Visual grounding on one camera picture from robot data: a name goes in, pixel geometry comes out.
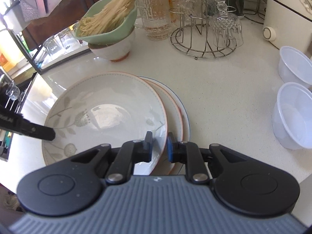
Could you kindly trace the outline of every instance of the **brown wooden panel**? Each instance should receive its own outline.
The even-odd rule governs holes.
[[[88,8],[91,7],[91,0],[86,1]],[[22,31],[28,48],[35,49],[38,44],[42,44],[50,36],[74,24],[84,14],[80,0],[62,0],[48,17],[32,20]]]

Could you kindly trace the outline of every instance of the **round plastic tub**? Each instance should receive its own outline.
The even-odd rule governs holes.
[[[296,48],[282,46],[278,74],[284,83],[295,82],[310,88],[312,86],[312,61]]]
[[[299,83],[285,83],[277,94],[272,125],[283,147],[312,149],[312,93]]]

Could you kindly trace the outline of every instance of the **plate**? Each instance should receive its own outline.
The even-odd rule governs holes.
[[[135,175],[152,172],[167,138],[160,97],[144,80],[124,72],[98,74],[68,88],[51,108],[45,126],[56,132],[52,142],[42,142],[47,165],[103,143],[120,147],[152,131],[152,161],[136,164]]]
[[[163,105],[165,106],[168,131],[172,132],[178,141],[181,141],[183,138],[183,122],[177,104],[174,102],[174,99],[169,95],[169,93],[167,93],[162,87],[148,80],[146,80],[146,82],[148,82],[148,84],[157,92],[163,102]],[[165,148],[159,162],[151,174],[168,175],[173,167],[174,163],[170,163],[168,161],[168,153]]]
[[[186,109],[185,109],[182,101],[179,99],[179,97],[168,86],[166,86],[165,84],[163,84],[163,83],[161,83],[161,82],[159,82],[159,81],[157,81],[155,79],[148,78],[148,77],[143,77],[143,76],[140,76],[140,78],[142,78],[142,79],[144,79],[146,81],[153,82],[153,83],[157,84],[158,86],[162,87],[174,99],[174,102],[178,106],[178,108],[180,110],[180,113],[181,113],[181,116],[182,116],[182,121],[183,121],[183,140],[184,141],[191,141],[191,126],[190,126],[190,122],[189,122],[189,119],[188,119],[188,114],[186,112]],[[179,174],[181,172],[182,167],[183,167],[183,165],[181,163],[176,163],[169,174],[170,175],[177,175],[177,174]]]

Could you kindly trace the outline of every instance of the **green container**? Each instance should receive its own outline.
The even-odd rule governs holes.
[[[99,13],[106,4],[108,4],[111,0],[99,0],[94,3],[91,8],[87,11],[87,13],[83,17],[92,17],[95,14]],[[115,44],[125,37],[127,37],[135,24],[135,20],[137,18],[137,6],[135,3],[135,7],[132,11],[130,11],[129,15],[125,17],[123,23],[118,26],[115,30],[112,30],[107,33],[86,36],[86,37],[78,37],[80,34],[79,25],[75,30],[75,38],[78,40],[84,40],[90,44],[95,45],[105,45],[105,44]]]

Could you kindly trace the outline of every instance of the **gray ribbed surface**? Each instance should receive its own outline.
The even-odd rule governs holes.
[[[110,186],[96,204],[63,218],[27,214],[10,227],[30,234],[302,234],[305,227],[290,214],[252,219],[220,205],[210,189],[184,176],[133,176]]]

